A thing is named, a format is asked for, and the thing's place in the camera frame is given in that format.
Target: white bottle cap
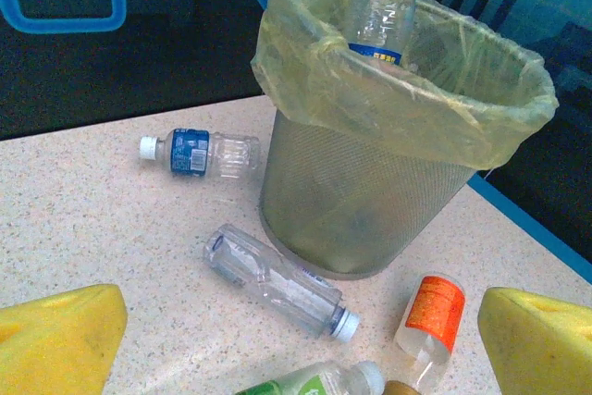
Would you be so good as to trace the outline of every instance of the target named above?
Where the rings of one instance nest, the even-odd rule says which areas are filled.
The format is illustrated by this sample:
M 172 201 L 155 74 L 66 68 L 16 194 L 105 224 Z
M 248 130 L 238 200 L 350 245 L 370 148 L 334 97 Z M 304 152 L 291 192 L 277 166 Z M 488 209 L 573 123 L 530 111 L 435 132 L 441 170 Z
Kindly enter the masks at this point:
M 143 136 L 140 139 L 140 159 L 156 160 L 156 143 L 158 138 Z
M 333 330 L 333 333 L 331 333 L 331 336 L 341 342 L 349 342 L 359 325 L 360 316 L 350 312 L 348 309 L 343 309 L 343 315 L 341 315 L 341 319 L 335 330 Z
M 382 395 L 385 389 L 385 378 L 382 377 L 380 369 L 373 361 L 362 361 L 354 367 L 358 368 L 366 378 L 370 393 L 372 395 Z

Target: green bottle label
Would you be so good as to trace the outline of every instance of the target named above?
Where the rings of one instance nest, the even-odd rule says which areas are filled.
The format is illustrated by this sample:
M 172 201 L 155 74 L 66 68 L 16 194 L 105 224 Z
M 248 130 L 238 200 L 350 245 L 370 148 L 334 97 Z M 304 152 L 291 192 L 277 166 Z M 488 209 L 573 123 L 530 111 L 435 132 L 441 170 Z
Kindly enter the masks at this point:
M 317 375 L 309 379 L 306 384 L 302 386 L 298 395 L 327 395 L 327 391 L 321 382 L 321 377 Z
M 254 388 L 235 393 L 235 395 L 281 395 L 281 389 L 277 382 L 267 381 Z

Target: trash bag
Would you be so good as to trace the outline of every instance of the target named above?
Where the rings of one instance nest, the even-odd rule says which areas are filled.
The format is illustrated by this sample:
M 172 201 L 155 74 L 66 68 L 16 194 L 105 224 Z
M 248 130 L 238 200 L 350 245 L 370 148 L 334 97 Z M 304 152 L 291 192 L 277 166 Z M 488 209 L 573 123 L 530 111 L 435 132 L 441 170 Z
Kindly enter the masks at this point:
M 558 101 L 538 54 L 416 0 L 413 35 L 392 66 L 349 49 L 349 2 L 268 0 L 253 72 L 289 120 L 395 155 L 490 169 L 553 117 Z

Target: speckled countertop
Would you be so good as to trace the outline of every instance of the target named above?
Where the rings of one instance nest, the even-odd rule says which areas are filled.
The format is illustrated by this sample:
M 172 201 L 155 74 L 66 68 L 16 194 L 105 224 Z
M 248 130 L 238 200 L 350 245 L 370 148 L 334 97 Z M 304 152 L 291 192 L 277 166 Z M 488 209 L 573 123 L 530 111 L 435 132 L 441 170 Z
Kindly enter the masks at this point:
M 377 360 L 412 285 L 437 270 L 467 305 L 438 393 L 499 393 L 477 332 L 487 287 L 592 305 L 590 286 L 469 187 L 376 277 L 339 282 L 363 316 L 350 344 L 312 339 L 214 275 L 200 241 L 225 222 L 267 241 L 253 183 L 174 178 L 138 159 L 142 135 L 175 127 L 251 134 L 269 144 L 266 97 L 0 142 L 0 306 L 101 282 L 120 286 L 129 322 L 105 394 L 228 394 L 311 362 Z

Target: bottle with orange label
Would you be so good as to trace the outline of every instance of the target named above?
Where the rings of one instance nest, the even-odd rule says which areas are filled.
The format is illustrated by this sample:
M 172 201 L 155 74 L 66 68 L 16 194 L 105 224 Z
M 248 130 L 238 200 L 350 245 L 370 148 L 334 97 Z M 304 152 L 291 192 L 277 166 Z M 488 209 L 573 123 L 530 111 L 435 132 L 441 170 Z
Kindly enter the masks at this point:
M 395 334 L 396 368 L 384 395 L 428 395 L 452 354 L 464 308 L 464 291 L 451 277 L 420 277 Z

